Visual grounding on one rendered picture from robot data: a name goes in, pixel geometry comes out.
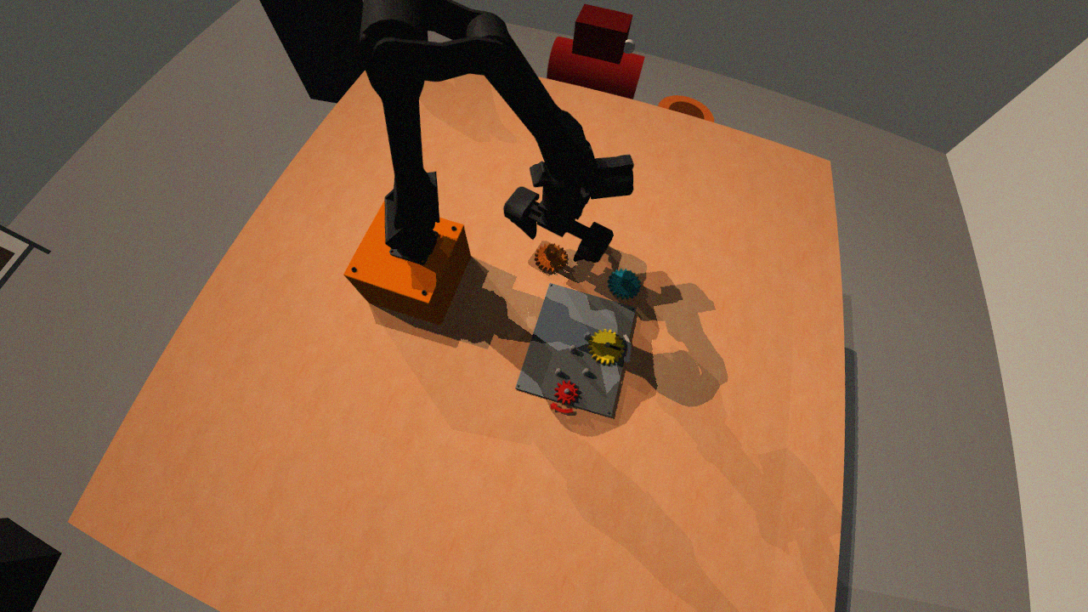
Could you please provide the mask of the teal gear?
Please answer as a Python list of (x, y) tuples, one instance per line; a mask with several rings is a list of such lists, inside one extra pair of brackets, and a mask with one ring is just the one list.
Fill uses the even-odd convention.
[(614, 291), (613, 295), (617, 294), (615, 295), (615, 298), (620, 296), (621, 301), (623, 301), (623, 296), (626, 296), (626, 299), (628, 301), (629, 296), (630, 298), (633, 298), (633, 295), (636, 296), (636, 294), (640, 293), (641, 281), (638, 281), (638, 276), (633, 274), (632, 271), (626, 270), (626, 268), (625, 270), (620, 268), (619, 271), (618, 269), (615, 269), (615, 272), (611, 272), (609, 278), (609, 287), (613, 287), (609, 291)]

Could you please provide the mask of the orange gear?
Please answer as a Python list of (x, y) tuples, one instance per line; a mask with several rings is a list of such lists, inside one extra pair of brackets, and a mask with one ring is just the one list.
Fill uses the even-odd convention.
[(555, 245), (555, 243), (548, 243), (548, 246), (547, 244), (544, 244), (544, 247), (540, 246), (540, 249), (536, 249), (536, 254), (534, 254), (534, 261), (536, 266), (539, 266), (539, 269), (541, 268), (541, 271), (546, 270), (548, 274), (549, 270), (552, 271), (552, 274), (554, 274), (554, 270), (558, 272), (558, 269), (562, 270), (562, 267), (566, 267), (566, 264), (568, 264), (568, 260), (566, 259), (568, 258), (566, 250), (564, 250), (562, 247), (559, 248), (559, 245)]

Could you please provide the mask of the yellow gear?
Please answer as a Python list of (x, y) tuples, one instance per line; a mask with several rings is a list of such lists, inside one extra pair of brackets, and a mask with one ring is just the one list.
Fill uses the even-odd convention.
[[(611, 330), (607, 331), (606, 329), (603, 329), (603, 331), (599, 330), (598, 334), (594, 332), (594, 336), (591, 336), (593, 341), (588, 341), (588, 343), (591, 344), (588, 348), (592, 350), (588, 353), (593, 354), (593, 358), (596, 358), (596, 363), (601, 360), (601, 364), (603, 364), (603, 362), (605, 362), (606, 365), (608, 365), (609, 362), (614, 364), (614, 360), (618, 362), (618, 357), (622, 357), (621, 353), (623, 353), (623, 345), (621, 345), (621, 343), (623, 340), (619, 340), (621, 336), (615, 336), (615, 332), (611, 332)], [(609, 343), (608, 348), (605, 346), (606, 343)]]

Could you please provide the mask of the red gear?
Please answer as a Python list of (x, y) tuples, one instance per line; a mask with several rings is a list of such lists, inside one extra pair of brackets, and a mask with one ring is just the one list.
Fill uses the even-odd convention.
[[(554, 389), (555, 391), (558, 391), (558, 393), (555, 393), (554, 396), (558, 396), (558, 400), (562, 400), (562, 405), (566, 404), (566, 400), (567, 400), (567, 403), (570, 405), (570, 403), (571, 403), (570, 401), (571, 400), (574, 401), (574, 397), (579, 397), (579, 395), (576, 394), (576, 391), (578, 391), (579, 389), (574, 388), (574, 384), (571, 385), (570, 384), (570, 380), (568, 381), (568, 383), (566, 383), (566, 381), (562, 380), (562, 384), (558, 383), (558, 385), (559, 385), (559, 388), (555, 388)], [(566, 390), (567, 388), (569, 389), (569, 394), (566, 394), (564, 392), (564, 390)]]

